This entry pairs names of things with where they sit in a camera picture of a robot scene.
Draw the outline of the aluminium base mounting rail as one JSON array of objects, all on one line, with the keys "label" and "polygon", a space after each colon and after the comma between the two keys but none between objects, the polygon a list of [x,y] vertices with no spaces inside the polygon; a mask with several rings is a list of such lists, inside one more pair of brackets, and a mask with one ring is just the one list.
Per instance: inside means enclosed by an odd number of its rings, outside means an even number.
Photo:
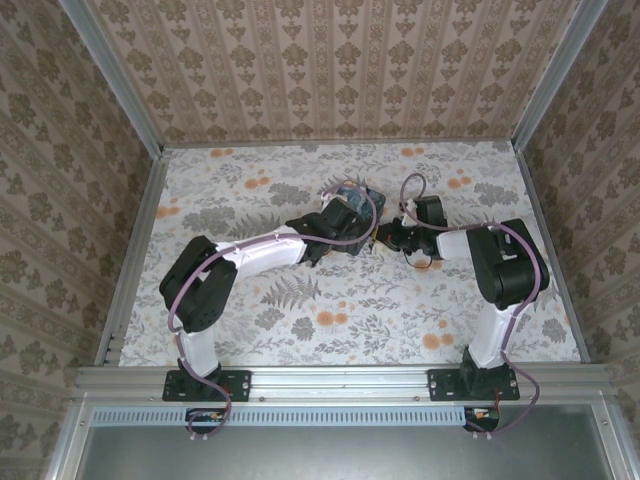
[{"label": "aluminium base mounting rail", "polygon": [[[428,404],[433,372],[443,365],[409,366],[249,366],[251,405]],[[540,405],[614,403],[616,394],[601,365],[524,363],[539,384]],[[71,401],[94,405],[157,405],[169,367],[85,367],[79,370]]]}]

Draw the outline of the aluminium table side rail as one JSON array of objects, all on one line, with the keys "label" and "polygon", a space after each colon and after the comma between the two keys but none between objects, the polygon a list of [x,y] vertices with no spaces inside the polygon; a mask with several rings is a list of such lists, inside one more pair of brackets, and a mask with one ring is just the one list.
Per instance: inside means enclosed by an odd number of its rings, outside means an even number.
[{"label": "aluminium table side rail", "polygon": [[118,282],[112,297],[111,306],[106,317],[104,330],[96,352],[94,360],[96,367],[118,366],[144,267],[157,208],[164,189],[168,163],[169,154],[167,149],[164,149],[160,156],[152,162]]},{"label": "aluminium table side rail", "polygon": [[576,342],[577,351],[579,352],[582,363],[590,363],[591,358],[588,352],[588,348],[581,331],[580,323],[578,321],[576,311],[574,309],[574,305],[571,300],[571,296],[564,279],[561,265],[558,260],[555,247],[553,245],[550,231],[549,231],[549,228],[544,216],[544,212],[541,207],[541,204],[537,195],[537,191],[534,185],[534,181],[529,171],[525,156],[523,152],[519,150],[514,150],[514,153],[520,169],[520,173],[523,178],[524,185],[528,192],[529,200],[536,218],[538,228],[540,230],[541,238],[543,240],[543,243],[545,245],[545,248],[548,254],[549,265],[551,267],[551,271],[555,279],[555,284],[559,291],[559,295],[563,301],[565,313],[567,315],[569,325],[571,327],[573,338]]}]

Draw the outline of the floral patterned table cover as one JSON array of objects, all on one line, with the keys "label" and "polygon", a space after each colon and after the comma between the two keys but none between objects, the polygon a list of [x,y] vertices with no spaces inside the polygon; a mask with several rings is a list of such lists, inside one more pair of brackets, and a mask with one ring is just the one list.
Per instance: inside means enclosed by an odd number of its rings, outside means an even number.
[{"label": "floral patterned table cover", "polygon": [[[320,208],[321,193],[352,180],[385,195],[435,194],[452,225],[522,219],[539,230],[511,145],[498,142],[175,149],[157,208],[119,362],[172,366],[177,348],[159,292],[186,244],[269,232]],[[226,366],[457,362],[483,299],[466,259],[405,257],[381,245],[331,252],[238,282],[215,324]]]}]

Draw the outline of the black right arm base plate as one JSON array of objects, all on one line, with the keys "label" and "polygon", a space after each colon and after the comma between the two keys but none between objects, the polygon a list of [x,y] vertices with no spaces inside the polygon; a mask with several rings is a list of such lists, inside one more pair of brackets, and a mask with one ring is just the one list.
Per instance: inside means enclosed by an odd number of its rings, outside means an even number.
[{"label": "black right arm base plate", "polygon": [[427,376],[430,399],[436,402],[520,399],[515,372],[506,365],[467,374],[461,368],[431,369]]}]

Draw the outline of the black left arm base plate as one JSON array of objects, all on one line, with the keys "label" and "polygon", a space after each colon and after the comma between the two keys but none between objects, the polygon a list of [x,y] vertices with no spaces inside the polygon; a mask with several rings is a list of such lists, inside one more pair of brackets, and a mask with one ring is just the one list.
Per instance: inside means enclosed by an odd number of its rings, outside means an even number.
[{"label": "black left arm base plate", "polygon": [[[251,391],[252,372],[249,370],[222,370],[218,386],[231,401],[247,402]],[[182,370],[170,370],[162,391],[165,402],[224,402],[224,396],[215,388],[193,378]]]}]

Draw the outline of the grey sheet metal panel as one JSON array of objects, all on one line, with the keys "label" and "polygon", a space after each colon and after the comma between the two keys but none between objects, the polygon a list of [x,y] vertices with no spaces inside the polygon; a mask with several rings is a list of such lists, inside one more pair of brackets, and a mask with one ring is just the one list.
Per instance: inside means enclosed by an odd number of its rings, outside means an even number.
[{"label": "grey sheet metal panel", "polygon": [[616,474],[594,429],[473,438],[433,427],[92,428],[56,480],[640,480]]}]

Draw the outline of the starry night print box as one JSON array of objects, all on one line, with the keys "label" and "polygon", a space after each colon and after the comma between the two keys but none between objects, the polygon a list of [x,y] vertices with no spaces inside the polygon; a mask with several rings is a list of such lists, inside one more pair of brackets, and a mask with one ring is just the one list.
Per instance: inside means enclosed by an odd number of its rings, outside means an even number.
[{"label": "starry night print box", "polygon": [[346,227],[349,239],[374,232],[386,203],[384,194],[361,184],[346,182],[337,188],[332,196],[345,204],[349,213],[355,215]]}]

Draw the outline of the aluminium frame corner post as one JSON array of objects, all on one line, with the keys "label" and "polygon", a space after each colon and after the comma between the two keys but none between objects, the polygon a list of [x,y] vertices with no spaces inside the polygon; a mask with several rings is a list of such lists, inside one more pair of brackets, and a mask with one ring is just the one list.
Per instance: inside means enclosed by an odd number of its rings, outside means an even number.
[{"label": "aluminium frame corner post", "polygon": [[161,135],[147,113],[141,96],[135,91],[133,83],[118,60],[115,50],[91,12],[88,1],[59,1],[151,159],[159,160],[164,145]]},{"label": "aluminium frame corner post", "polygon": [[607,3],[580,0],[511,137],[516,153],[522,153],[531,140]]}]

